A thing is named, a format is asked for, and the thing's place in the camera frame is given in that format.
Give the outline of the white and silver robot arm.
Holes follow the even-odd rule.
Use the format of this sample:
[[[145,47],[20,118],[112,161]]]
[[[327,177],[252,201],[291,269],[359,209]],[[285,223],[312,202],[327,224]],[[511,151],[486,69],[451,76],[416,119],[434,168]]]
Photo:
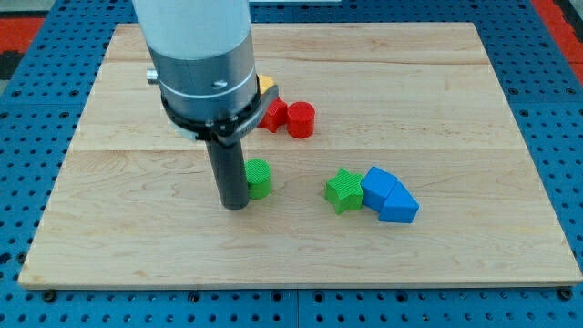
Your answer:
[[[277,86],[260,88],[247,0],[134,0],[169,119],[230,146],[254,130]]]

